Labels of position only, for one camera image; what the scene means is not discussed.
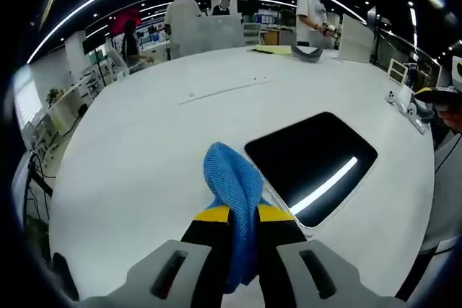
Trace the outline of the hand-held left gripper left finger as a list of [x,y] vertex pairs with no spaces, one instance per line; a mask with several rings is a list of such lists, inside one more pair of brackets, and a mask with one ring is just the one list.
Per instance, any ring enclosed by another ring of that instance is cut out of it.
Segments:
[[133,265],[122,286],[75,307],[220,307],[230,269],[230,209],[202,211],[182,240],[168,240]]

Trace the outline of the person's right hand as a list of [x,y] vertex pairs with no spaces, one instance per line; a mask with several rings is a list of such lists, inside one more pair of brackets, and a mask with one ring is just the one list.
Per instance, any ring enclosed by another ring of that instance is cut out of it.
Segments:
[[438,117],[446,126],[451,128],[454,132],[461,132],[462,110],[460,105],[438,105],[436,109]]

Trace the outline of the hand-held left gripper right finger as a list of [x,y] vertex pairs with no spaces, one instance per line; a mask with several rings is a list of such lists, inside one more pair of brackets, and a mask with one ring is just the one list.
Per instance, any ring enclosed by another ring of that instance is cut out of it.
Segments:
[[308,240],[287,212],[256,210],[258,279],[266,307],[405,307],[361,283],[359,271],[318,240]]

